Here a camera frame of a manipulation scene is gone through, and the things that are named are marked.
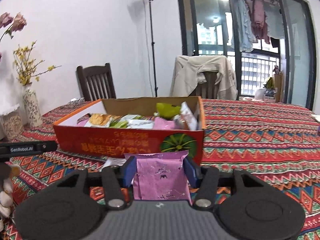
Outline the gloved left hand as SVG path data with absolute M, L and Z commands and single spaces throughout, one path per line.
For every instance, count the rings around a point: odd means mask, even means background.
M 9 218 L 11 214 L 11 206 L 13 205 L 12 193 L 14 186 L 12 178 L 19 176 L 21 168 L 19 165 L 9 165 L 1 163 L 1 189 L 0 189 L 0 202 L 1 202 L 1 227 L 0 231 L 4 230 L 4 219 Z

